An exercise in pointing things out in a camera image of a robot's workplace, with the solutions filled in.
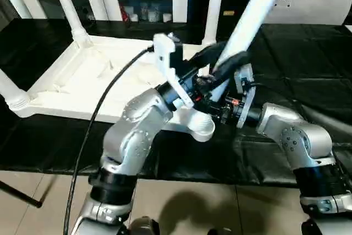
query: black cable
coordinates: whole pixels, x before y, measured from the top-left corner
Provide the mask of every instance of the black cable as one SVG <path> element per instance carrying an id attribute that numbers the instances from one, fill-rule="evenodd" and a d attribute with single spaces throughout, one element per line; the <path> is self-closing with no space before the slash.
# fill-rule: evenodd
<path id="1" fill-rule="evenodd" d="M 114 79 L 110 82 L 110 84 L 106 87 L 104 93 L 102 94 L 102 96 L 99 99 L 99 102 L 93 112 L 93 115 L 90 119 L 86 134 L 84 136 L 84 140 L 82 142 L 81 148 L 79 150 L 77 159 L 76 159 L 76 164 L 75 164 L 75 168 L 73 170 L 73 175 L 72 175 L 72 180 L 71 180 L 71 186 L 70 186 L 70 192 L 68 195 L 68 200 L 67 200 L 67 206 L 66 206 L 66 213 L 65 213 L 65 219 L 64 219 L 64 231 L 63 231 L 63 235 L 68 235 L 68 224 L 69 224 L 69 220 L 70 220 L 70 212 L 71 212 L 71 205 L 72 205 L 72 199 L 73 199 L 73 194 L 74 194 L 74 190 L 75 190 L 75 185 L 76 185 L 76 179 L 77 179 L 77 175 L 78 175 L 78 165 L 79 165 L 79 161 L 81 159 L 81 155 L 84 149 L 84 146 L 87 142 L 88 136 L 89 136 L 89 132 L 92 128 L 93 122 L 96 118 L 96 116 L 98 115 L 99 109 L 101 107 L 101 105 L 103 104 L 103 101 L 105 100 L 105 97 L 107 96 L 107 94 L 109 93 L 110 89 L 113 87 L 113 85 L 116 83 L 116 81 L 127 71 L 127 69 L 134 63 L 136 62 L 143 54 L 147 53 L 147 52 L 152 52 L 154 51 L 154 47 L 148 47 L 147 49 L 141 51 L 136 57 L 134 57 L 128 64 L 125 65 L 125 67 L 114 77 Z"/>

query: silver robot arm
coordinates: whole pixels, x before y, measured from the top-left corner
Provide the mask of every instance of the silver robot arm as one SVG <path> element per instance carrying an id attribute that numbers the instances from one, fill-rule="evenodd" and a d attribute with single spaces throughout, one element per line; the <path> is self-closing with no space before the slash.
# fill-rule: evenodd
<path id="1" fill-rule="evenodd" d="M 302 233 L 351 234 L 352 194 L 332 154 L 329 133 L 272 103 L 264 104 L 256 131 L 274 140 L 287 156 L 301 191 L 302 209 L 311 217 L 302 224 Z"/>

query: black tripod leg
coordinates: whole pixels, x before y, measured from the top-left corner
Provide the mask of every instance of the black tripod leg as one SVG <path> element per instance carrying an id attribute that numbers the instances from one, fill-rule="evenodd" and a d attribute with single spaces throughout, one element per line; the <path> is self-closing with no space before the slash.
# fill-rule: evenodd
<path id="1" fill-rule="evenodd" d="M 4 182 L 0 181 L 0 190 L 3 190 L 4 192 L 27 202 L 28 204 L 35 206 L 36 208 L 40 208 L 43 205 L 43 202 L 37 201 L 30 196 L 27 196 L 26 194 L 22 193 L 21 191 L 18 191 L 17 189 L 9 186 L 8 184 L 5 184 Z"/>

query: black tablecloth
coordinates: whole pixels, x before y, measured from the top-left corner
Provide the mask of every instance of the black tablecloth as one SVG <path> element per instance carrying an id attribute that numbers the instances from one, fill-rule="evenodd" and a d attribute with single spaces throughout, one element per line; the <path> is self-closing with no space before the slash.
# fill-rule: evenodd
<path id="1" fill-rule="evenodd" d="M 151 40 L 173 31 L 183 42 L 199 44 L 204 30 L 185 24 L 133 24 L 98 21 L 92 35 Z M 63 20 L 14 20 L 0 32 L 0 68 L 27 90 L 71 43 Z M 256 104 L 273 102 L 299 111 L 331 134 L 334 152 L 352 174 L 352 34 L 343 26 L 264 25 L 250 47 L 255 79 L 304 101 L 306 106 L 258 88 Z M 88 121 L 34 115 L 20 119 L 0 100 L 0 169 L 71 174 Z M 102 138 L 111 126 L 96 122 L 80 174 L 97 169 Z M 218 125 L 213 138 L 160 132 L 140 175 L 144 178 L 214 183 L 295 186 L 279 146 L 255 133 Z"/>

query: tile floor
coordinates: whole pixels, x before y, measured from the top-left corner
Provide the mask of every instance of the tile floor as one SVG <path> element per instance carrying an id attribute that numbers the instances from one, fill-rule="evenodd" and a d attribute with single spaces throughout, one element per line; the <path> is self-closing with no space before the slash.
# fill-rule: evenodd
<path id="1" fill-rule="evenodd" d="M 62 234 L 69 176 L 0 172 L 0 181 L 45 199 L 36 209 L 0 192 L 1 235 Z M 79 177 L 71 227 L 89 190 L 87 177 Z M 139 180 L 130 219 L 142 216 L 154 218 L 162 234 L 172 235 L 206 235 L 213 227 L 230 228 L 234 235 L 300 235 L 307 218 L 295 189 Z"/>

